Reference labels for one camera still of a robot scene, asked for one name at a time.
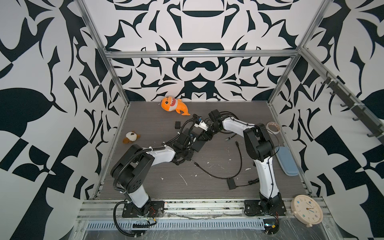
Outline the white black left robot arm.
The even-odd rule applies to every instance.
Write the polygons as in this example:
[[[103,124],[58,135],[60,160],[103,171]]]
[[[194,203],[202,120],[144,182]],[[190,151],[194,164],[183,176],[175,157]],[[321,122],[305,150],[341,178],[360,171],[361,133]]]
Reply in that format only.
[[[192,144],[196,134],[189,129],[177,138],[161,147],[141,148],[132,145],[111,170],[113,188],[123,194],[136,208],[142,208],[150,202],[143,183],[152,166],[173,163],[180,165],[191,160],[194,150]]]

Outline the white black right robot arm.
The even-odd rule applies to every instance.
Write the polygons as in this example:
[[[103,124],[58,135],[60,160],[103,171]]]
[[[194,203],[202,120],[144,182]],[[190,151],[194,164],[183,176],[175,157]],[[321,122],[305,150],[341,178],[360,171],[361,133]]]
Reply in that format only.
[[[247,154],[253,159],[258,171],[260,183],[260,196],[262,199],[271,200],[279,195],[279,188],[273,170],[274,143],[263,124],[246,123],[232,114],[224,114],[218,110],[209,113],[210,123],[201,117],[195,120],[194,126],[202,129],[194,138],[192,149],[199,152],[205,142],[213,139],[221,131],[230,131],[244,138]]]

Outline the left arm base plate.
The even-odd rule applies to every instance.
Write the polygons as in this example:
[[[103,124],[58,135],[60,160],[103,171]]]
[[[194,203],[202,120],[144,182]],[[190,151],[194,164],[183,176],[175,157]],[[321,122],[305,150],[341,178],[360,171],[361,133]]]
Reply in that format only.
[[[145,205],[141,208],[137,207],[133,203],[125,203],[122,217],[123,218],[139,218],[139,217],[155,218],[164,213],[164,207],[165,207],[164,201],[148,200],[147,203],[145,203]]]

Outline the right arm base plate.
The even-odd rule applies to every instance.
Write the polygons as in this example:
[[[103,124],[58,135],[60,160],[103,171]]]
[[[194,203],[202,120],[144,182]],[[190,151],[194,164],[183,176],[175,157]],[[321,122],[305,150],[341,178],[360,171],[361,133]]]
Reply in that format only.
[[[284,216],[286,212],[284,201],[276,196],[272,199],[261,200],[245,200],[244,201],[244,214],[249,217],[254,216]]]

